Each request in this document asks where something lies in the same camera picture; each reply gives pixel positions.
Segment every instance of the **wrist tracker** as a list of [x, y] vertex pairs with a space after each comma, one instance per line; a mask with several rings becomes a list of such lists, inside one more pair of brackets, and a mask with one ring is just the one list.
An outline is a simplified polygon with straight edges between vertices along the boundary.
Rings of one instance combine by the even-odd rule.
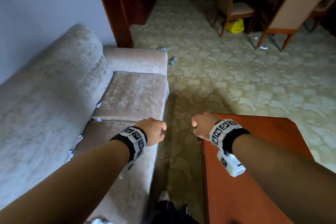
[[147, 135], [139, 127], [131, 126], [119, 134], [111, 138], [112, 140], [118, 140], [126, 144], [129, 149], [128, 170], [131, 169], [135, 161], [143, 153], [144, 147], [147, 145]]
[[212, 144], [219, 149], [217, 158], [233, 177], [245, 171], [245, 167], [232, 153], [233, 141], [243, 134], [250, 134], [250, 132], [233, 120], [225, 119], [217, 122], [209, 135]]

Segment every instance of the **hand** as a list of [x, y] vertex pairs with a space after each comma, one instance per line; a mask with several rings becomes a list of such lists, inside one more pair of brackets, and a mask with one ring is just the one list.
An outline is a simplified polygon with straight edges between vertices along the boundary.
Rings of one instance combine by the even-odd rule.
[[209, 112], [195, 115], [191, 118], [191, 125], [193, 127], [197, 126], [197, 128], [194, 129], [194, 134], [200, 138], [209, 140], [210, 131], [212, 130], [213, 126], [220, 120], [221, 118]]
[[157, 144], [165, 138], [165, 135], [161, 134], [161, 129], [167, 129], [167, 125], [164, 121], [149, 118], [138, 121], [134, 126], [145, 131], [147, 135], [147, 146]]

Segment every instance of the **white wall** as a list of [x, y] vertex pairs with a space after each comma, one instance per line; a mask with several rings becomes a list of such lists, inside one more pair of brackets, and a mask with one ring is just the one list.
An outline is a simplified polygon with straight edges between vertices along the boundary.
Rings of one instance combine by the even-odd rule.
[[116, 45], [101, 0], [0, 0], [0, 84], [78, 22]]

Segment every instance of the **forearm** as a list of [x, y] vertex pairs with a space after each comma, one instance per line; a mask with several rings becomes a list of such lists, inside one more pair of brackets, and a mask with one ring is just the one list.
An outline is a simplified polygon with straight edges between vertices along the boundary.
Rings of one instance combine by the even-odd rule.
[[294, 223], [336, 223], [336, 174], [247, 134], [237, 137], [232, 150], [267, 196]]
[[82, 224], [128, 159], [128, 147], [117, 140], [81, 154], [2, 209], [0, 222]]

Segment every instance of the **wooden chair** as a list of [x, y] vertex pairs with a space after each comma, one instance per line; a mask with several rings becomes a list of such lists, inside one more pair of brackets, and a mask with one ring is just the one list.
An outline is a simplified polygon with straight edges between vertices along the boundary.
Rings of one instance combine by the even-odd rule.
[[[320, 1], [321, 0], [285, 0], [274, 16], [272, 13], [262, 9], [258, 18], [264, 28], [264, 32], [259, 40], [257, 48], [262, 45], [267, 35], [281, 33], [288, 35], [281, 48], [281, 50], [284, 50], [296, 34], [296, 31], [305, 22], [314, 7]], [[250, 23], [250, 27], [247, 31], [248, 34], [253, 29], [256, 21], [257, 17], [255, 16]]]
[[313, 28], [310, 33], [315, 30], [321, 23], [322, 19], [327, 15], [327, 13], [336, 5], [336, 0], [322, 0], [313, 10], [310, 18], [315, 20]]
[[254, 15], [254, 9], [246, 3], [233, 3], [233, 0], [219, 0], [218, 12], [212, 27], [215, 27], [216, 22], [221, 14], [225, 16], [225, 23], [223, 25], [220, 36], [223, 35], [229, 21], [252, 17]]

